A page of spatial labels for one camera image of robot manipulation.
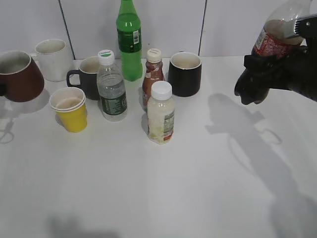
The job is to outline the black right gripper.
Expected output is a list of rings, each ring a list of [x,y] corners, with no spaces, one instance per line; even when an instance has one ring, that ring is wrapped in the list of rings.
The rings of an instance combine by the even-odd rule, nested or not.
[[[242,104],[261,103],[270,89],[294,91],[316,101],[317,16],[311,14],[290,20],[282,29],[287,39],[302,37],[307,44],[281,58],[246,55],[245,71],[234,88]]]

